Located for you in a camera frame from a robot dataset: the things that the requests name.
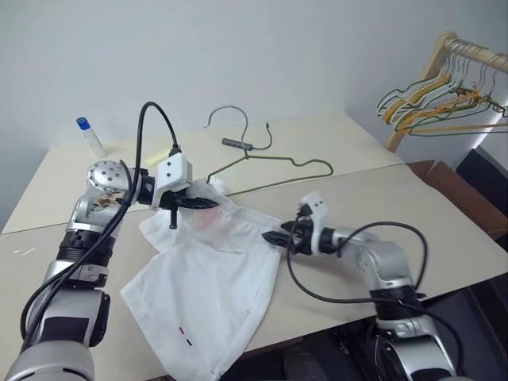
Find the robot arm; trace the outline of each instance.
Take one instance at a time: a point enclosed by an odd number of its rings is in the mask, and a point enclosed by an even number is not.
[[[176,229],[179,207],[206,209],[218,205],[206,198],[188,198],[191,181],[192,166],[177,152],[157,165],[155,177],[146,170],[140,171],[133,203],[150,205],[153,210],[170,210],[169,228]],[[44,281],[74,264],[98,241],[120,209],[128,189],[125,169],[119,163],[102,160],[90,167],[87,191],[76,203],[58,255],[49,264]],[[100,289],[106,285],[108,263],[119,229],[120,224],[56,293],[28,348],[10,369],[7,381],[93,381],[89,347],[99,344],[106,332],[110,296]],[[48,291],[41,294],[31,305],[25,329],[47,294]]]
[[[302,199],[298,214],[301,220],[282,225],[286,231],[294,231],[295,251],[335,256],[362,275],[372,298],[394,301],[375,303],[376,324],[382,337],[379,357],[387,378],[438,381],[455,377],[455,368],[433,320],[395,303],[422,308],[404,251],[394,242],[381,241],[374,234],[363,231],[349,238],[352,229],[325,227],[328,210],[317,192]],[[287,234],[275,231],[264,233],[263,237],[284,248],[290,239]],[[348,239],[346,245],[342,244],[344,239]]]

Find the blue cap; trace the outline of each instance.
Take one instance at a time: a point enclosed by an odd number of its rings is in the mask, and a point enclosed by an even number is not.
[[[83,131],[90,128],[90,123],[88,123],[88,120],[85,117],[79,117],[76,119],[76,122]]]

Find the white table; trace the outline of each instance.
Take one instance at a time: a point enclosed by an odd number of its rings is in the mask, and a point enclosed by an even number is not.
[[[465,287],[508,270],[508,256],[473,222],[403,164],[358,171],[304,183],[259,190],[234,198],[281,220],[292,219],[298,200],[320,191],[330,209],[330,224],[359,226],[392,220],[419,228],[429,241],[429,266],[422,291],[429,296]],[[106,292],[112,296],[110,322],[104,341],[92,349],[96,379],[141,381],[165,371],[149,348],[123,303],[119,290],[150,260],[155,249],[137,225],[152,215],[147,210],[127,214],[110,261]],[[31,292],[40,285],[48,262],[55,258],[65,225],[0,235],[0,290],[4,304],[0,332],[0,369],[17,355],[21,337],[19,313]],[[405,249],[416,272],[421,244],[411,233],[396,228],[375,230],[383,239]],[[330,258],[295,258],[295,271],[314,291],[341,298],[367,296],[357,277]],[[20,274],[25,282],[20,283]],[[263,347],[303,334],[340,325],[373,314],[371,306],[336,306],[303,294],[291,281],[283,261],[271,304],[248,349]]]
[[[304,117],[270,123],[273,145],[261,155],[292,156],[297,162],[323,159],[330,162],[334,175],[363,171],[400,163],[400,159],[382,149],[371,135],[366,133],[344,112],[318,117]],[[153,126],[145,123],[144,130]],[[243,152],[221,145],[222,137],[240,139],[242,127],[223,129],[215,123],[206,130],[182,133],[176,126],[179,144],[193,164],[194,178],[203,178],[212,171],[233,160]],[[160,137],[144,139],[143,153],[146,156],[171,147],[171,136],[165,131]],[[267,143],[264,125],[248,128],[245,141],[255,146]],[[134,165],[135,140],[124,140],[106,146],[109,155],[105,160],[123,159]],[[16,209],[10,216],[3,233],[35,229],[42,226],[66,222],[78,198],[85,191],[85,176],[88,168],[98,161],[86,143],[70,144],[48,152],[32,181],[21,196]],[[327,173],[321,164],[296,168],[288,163],[266,160],[249,160],[221,173],[231,191],[241,191],[262,184],[284,179]],[[131,210],[146,209],[133,206]]]

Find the white cloth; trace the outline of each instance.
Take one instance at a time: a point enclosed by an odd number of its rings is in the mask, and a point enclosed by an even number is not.
[[[220,206],[160,211],[140,224],[159,250],[121,295],[164,369],[178,381],[219,379],[243,353],[270,302],[280,254],[261,237],[279,220],[236,206],[203,181],[190,195]]]

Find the wooden clothes rack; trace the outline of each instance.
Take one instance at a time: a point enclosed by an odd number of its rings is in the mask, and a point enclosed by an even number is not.
[[[459,37],[454,32],[446,32],[439,36],[437,39],[434,50],[421,73],[420,80],[431,79],[438,75],[441,66],[445,63],[446,58],[450,55],[450,46],[453,42],[460,42],[461,44],[470,44],[467,41],[459,40]],[[494,69],[498,69],[508,74],[508,60],[493,60],[497,53],[485,48],[482,50],[477,49],[454,49],[454,54],[467,57],[481,64],[485,64]],[[402,138],[406,134],[403,132],[394,131],[387,142],[387,150],[395,152],[400,145]]]

